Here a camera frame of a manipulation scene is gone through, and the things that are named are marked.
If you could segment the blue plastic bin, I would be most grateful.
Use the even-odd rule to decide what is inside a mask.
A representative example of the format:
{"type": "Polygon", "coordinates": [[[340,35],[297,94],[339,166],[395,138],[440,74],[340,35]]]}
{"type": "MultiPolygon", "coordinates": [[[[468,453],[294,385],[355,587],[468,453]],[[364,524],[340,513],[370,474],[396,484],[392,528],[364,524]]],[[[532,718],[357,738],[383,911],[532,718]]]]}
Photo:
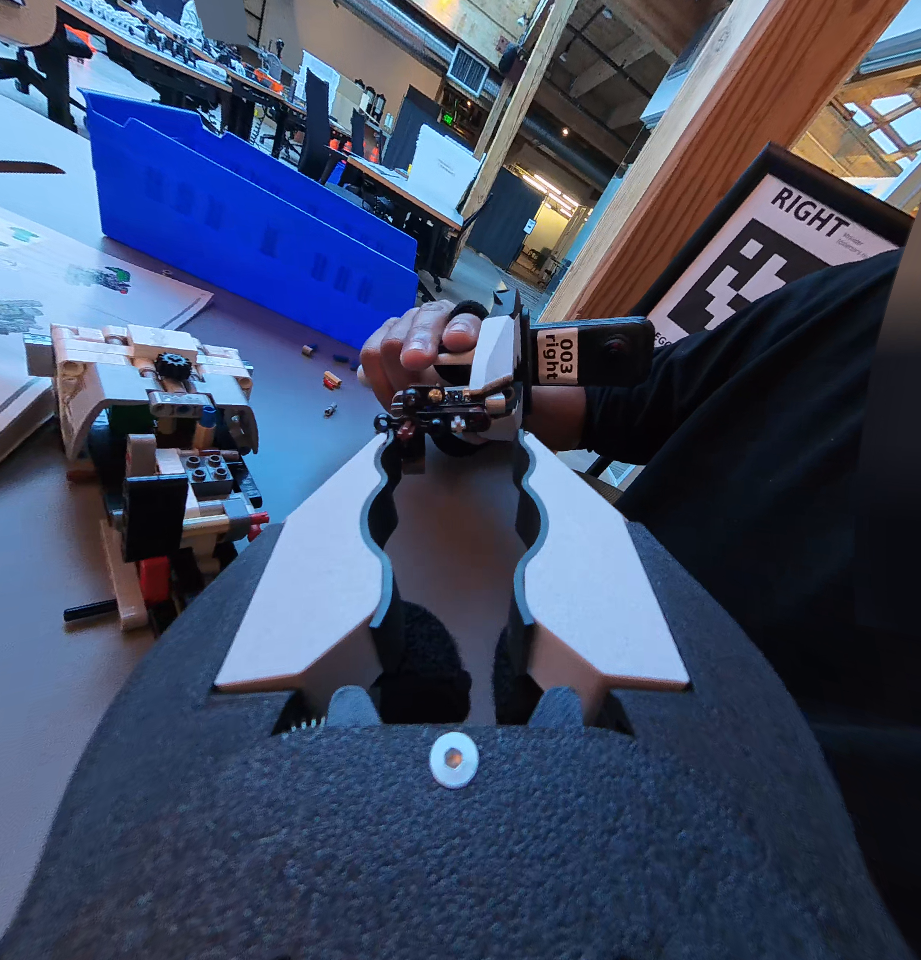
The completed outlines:
{"type": "Polygon", "coordinates": [[[356,349],[415,306],[408,234],[194,111],[80,92],[106,236],[356,349]]]}

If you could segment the thick wooden post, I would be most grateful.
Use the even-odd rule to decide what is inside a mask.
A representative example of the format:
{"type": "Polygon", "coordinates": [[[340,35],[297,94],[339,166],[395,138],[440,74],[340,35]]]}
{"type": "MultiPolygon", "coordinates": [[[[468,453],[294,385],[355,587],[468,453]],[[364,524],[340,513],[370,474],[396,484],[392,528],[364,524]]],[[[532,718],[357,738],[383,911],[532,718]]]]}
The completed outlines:
{"type": "Polygon", "coordinates": [[[790,147],[904,1],[738,1],[540,320],[623,316],[770,141],[790,147]]]}

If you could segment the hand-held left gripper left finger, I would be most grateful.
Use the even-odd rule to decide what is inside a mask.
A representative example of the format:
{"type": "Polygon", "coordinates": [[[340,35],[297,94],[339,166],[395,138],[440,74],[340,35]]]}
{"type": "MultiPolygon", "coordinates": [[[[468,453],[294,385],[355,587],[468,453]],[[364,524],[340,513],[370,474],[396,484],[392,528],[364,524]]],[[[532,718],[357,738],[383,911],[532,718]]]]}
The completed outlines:
{"type": "Polygon", "coordinates": [[[286,519],[214,686],[298,690],[323,716],[336,690],[369,689],[403,662],[403,609],[384,548],[401,455],[387,434],[286,519]]]}

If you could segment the scattered small lego pins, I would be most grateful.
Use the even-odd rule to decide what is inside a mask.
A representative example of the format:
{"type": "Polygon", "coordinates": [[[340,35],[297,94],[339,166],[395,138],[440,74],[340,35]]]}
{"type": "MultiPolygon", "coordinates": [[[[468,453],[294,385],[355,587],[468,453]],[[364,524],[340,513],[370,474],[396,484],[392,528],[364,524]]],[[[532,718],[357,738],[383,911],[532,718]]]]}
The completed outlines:
{"type": "Polygon", "coordinates": [[[345,352],[324,352],[316,342],[303,342],[301,355],[329,395],[323,410],[325,420],[334,419],[343,409],[357,402],[363,390],[359,381],[359,359],[345,352]]]}

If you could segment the thin wooden post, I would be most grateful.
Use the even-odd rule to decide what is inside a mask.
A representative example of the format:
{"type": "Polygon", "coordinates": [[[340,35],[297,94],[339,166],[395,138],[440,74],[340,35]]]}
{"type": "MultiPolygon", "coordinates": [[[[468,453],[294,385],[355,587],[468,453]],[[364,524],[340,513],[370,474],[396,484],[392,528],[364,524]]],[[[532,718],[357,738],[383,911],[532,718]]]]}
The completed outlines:
{"type": "Polygon", "coordinates": [[[529,54],[523,74],[514,86],[507,80],[504,82],[503,88],[512,88],[512,92],[502,93],[491,109],[487,126],[492,137],[484,150],[478,149],[478,153],[484,154],[485,159],[481,162],[478,175],[471,184],[466,203],[461,210],[462,220],[477,212],[488,198],[577,4],[577,1],[555,1],[547,7],[548,13],[542,30],[529,54]]]}

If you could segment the white-topped black desk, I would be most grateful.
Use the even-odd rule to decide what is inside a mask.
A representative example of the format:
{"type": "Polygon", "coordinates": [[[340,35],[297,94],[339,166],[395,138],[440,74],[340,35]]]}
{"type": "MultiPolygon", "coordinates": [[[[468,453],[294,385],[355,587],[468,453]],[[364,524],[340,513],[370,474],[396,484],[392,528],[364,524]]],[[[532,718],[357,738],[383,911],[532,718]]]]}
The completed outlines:
{"type": "Polygon", "coordinates": [[[390,198],[391,222],[417,241],[415,270],[429,275],[435,291],[441,293],[442,280],[448,279],[453,270],[451,263],[459,251],[460,238],[472,227],[482,210],[462,220],[456,210],[442,209],[434,200],[425,200],[412,193],[405,176],[349,151],[343,151],[339,156],[346,162],[344,176],[347,179],[358,174],[361,186],[369,193],[390,198]]]}

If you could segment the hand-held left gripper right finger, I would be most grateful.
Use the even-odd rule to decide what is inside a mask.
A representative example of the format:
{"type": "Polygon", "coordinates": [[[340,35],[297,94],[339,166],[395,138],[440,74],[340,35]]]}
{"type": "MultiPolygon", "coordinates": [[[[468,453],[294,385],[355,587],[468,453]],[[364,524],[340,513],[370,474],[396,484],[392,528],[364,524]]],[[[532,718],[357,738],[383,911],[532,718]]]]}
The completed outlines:
{"type": "Polygon", "coordinates": [[[536,436],[512,445],[516,531],[506,646],[514,674],[569,688],[583,721],[611,690],[683,691],[690,678],[627,522],[536,436]]]}

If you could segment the lego gear assembly yellow axle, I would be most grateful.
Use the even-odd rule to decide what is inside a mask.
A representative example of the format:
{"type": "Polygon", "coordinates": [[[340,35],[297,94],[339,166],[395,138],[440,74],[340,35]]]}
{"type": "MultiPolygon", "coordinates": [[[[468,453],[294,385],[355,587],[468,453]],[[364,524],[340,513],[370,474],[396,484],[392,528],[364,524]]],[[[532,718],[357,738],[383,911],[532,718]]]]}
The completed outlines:
{"type": "Polygon", "coordinates": [[[506,417],[508,397],[504,390],[493,393],[468,387],[429,387],[419,408],[419,427],[433,439],[486,434],[491,426],[506,417]]]}

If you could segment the person's right hand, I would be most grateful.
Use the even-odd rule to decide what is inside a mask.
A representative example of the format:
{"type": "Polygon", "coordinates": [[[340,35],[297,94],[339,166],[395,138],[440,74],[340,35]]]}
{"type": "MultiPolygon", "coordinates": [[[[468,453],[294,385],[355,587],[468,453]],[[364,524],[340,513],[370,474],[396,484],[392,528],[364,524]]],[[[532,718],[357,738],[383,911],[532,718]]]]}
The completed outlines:
{"type": "Polygon", "coordinates": [[[434,370],[440,354],[475,349],[482,320],[469,312],[452,317],[453,303],[427,302],[389,318],[365,342],[359,354],[363,377],[385,411],[396,393],[412,385],[441,383],[434,370]]]}

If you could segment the lego truck chassis assembly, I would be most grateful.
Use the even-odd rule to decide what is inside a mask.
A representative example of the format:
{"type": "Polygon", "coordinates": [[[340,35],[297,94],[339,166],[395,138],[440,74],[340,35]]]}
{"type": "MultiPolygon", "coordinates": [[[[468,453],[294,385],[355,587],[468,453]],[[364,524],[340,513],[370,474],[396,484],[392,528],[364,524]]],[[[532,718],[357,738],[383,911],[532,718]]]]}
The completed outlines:
{"type": "Polygon", "coordinates": [[[98,483],[113,599],[66,623],[117,616],[161,635],[269,524],[247,459],[259,450],[252,367],[183,330],[55,323],[24,336],[51,376],[68,479],[98,483]]]}

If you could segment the white board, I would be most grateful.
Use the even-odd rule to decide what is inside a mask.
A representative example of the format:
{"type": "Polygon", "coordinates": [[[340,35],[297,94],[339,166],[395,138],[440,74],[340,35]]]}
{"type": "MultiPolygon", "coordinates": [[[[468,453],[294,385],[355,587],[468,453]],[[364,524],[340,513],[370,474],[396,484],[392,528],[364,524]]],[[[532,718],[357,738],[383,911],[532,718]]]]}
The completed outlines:
{"type": "Polygon", "coordinates": [[[456,140],[432,126],[420,127],[407,189],[432,208],[456,211],[477,177],[481,161],[456,140]]]}

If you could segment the black framed marker sign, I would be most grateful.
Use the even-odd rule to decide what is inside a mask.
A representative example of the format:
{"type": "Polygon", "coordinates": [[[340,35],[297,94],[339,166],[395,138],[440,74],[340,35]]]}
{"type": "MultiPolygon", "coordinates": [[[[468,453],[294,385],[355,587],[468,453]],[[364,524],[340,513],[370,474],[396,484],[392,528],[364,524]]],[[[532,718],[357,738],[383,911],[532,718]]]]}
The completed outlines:
{"type": "Polygon", "coordinates": [[[913,222],[768,143],[629,314],[665,346],[817,271],[902,248],[913,222]]]}

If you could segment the wall air vent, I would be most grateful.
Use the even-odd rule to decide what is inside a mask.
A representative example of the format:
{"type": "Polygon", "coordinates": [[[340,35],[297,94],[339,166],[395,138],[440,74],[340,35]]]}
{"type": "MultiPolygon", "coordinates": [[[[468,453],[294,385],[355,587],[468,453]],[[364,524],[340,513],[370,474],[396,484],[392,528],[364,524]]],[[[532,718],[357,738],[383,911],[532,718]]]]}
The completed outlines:
{"type": "Polygon", "coordinates": [[[458,43],[447,66],[446,81],[473,99],[481,97],[490,77],[490,66],[458,43]]]}

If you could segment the black partition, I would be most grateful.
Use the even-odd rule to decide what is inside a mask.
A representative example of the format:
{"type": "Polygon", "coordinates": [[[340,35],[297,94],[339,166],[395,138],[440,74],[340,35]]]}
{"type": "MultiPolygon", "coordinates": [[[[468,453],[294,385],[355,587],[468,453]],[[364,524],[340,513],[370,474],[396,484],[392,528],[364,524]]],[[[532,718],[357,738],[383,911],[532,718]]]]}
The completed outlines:
{"type": "Polygon", "coordinates": [[[508,271],[522,249],[528,222],[536,219],[544,199],[542,190],[502,168],[489,201],[472,224],[466,245],[508,271]]]}

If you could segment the tall black office chair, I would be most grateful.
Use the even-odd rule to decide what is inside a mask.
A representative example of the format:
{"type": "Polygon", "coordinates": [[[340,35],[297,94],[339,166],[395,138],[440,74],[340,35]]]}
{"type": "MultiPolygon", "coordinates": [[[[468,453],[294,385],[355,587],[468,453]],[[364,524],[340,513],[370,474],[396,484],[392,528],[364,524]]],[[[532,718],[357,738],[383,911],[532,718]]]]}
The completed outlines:
{"type": "Polygon", "coordinates": [[[337,163],[330,148],[329,84],[308,69],[305,79],[306,126],[298,171],[324,185],[337,163]]]}

